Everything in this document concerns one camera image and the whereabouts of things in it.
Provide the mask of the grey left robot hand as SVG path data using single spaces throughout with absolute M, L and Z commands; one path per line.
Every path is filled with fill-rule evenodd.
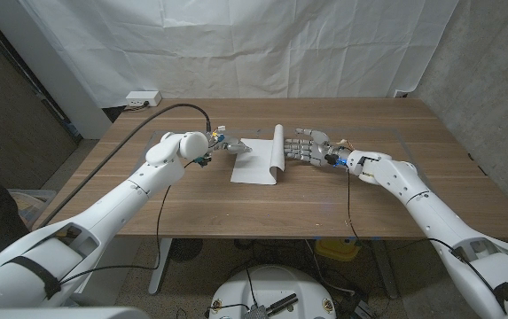
M 249 146 L 235 136 L 215 131 L 211 137 L 211 145 L 208 146 L 210 152 L 225 150 L 230 154 L 242 154 L 252 151 Z

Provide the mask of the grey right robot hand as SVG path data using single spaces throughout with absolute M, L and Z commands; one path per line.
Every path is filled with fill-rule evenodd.
M 295 138 L 287 138 L 284 154 L 287 158 L 302 160 L 316 167 L 345 166 L 351 153 L 346 146 L 332 145 L 322 131 L 297 128 Z

